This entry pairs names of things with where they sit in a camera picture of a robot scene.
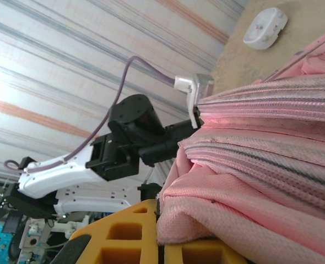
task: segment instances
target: beige floor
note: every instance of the beige floor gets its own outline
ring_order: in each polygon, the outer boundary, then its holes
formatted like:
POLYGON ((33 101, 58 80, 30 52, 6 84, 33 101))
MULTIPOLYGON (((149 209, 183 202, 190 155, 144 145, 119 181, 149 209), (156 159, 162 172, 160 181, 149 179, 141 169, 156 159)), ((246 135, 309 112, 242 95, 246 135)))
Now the beige floor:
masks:
POLYGON ((214 93, 267 77, 323 34, 325 0, 250 0, 212 73, 214 93), (271 48, 256 51, 243 43, 243 36, 256 15, 270 7, 280 8, 289 20, 271 48))

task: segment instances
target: pink fabric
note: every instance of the pink fabric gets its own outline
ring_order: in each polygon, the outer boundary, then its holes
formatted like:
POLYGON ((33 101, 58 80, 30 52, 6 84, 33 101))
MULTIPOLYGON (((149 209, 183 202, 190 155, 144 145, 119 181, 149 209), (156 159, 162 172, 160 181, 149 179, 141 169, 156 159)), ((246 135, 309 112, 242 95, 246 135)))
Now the pink fabric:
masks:
POLYGON ((216 236, 259 264, 325 263, 325 36, 199 109, 160 193, 158 242, 216 236))

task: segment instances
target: yellow foam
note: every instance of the yellow foam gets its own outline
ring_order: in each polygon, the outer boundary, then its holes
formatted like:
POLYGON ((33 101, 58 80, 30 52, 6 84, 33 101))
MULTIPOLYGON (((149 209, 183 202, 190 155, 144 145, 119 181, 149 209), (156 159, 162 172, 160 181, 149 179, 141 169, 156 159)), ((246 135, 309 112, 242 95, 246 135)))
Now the yellow foam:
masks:
MULTIPOLYGON (((91 239, 77 264, 158 264, 156 200, 146 200, 78 231, 91 239)), ((197 240, 166 245, 164 264, 246 264, 220 240, 197 240)))

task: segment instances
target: striped wall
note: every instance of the striped wall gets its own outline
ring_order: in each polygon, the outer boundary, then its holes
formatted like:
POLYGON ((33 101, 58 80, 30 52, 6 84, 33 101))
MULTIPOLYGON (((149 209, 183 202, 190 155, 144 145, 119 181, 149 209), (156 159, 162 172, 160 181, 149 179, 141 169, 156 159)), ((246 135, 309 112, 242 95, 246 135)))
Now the striped wall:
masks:
MULTIPOLYGON (((0 179, 17 180, 8 158, 46 160, 79 145, 130 56, 171 77, 209 73, 247 1, 0 0, 0 179)), ((187 117, 185 96, 139 64, 121 98, 136 93, 164 125, 187 117)))

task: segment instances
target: pink cloth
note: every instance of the pink cloth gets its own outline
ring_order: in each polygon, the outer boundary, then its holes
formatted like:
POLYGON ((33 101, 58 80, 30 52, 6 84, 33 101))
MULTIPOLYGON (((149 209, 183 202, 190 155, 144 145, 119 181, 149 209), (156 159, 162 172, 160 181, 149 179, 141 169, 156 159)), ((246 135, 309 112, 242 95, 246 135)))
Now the pink cloth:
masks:
POLYGON ((160 193, 158 242, 216 236, 258 264, 325 263, 325 36, 199 109, 160 193))

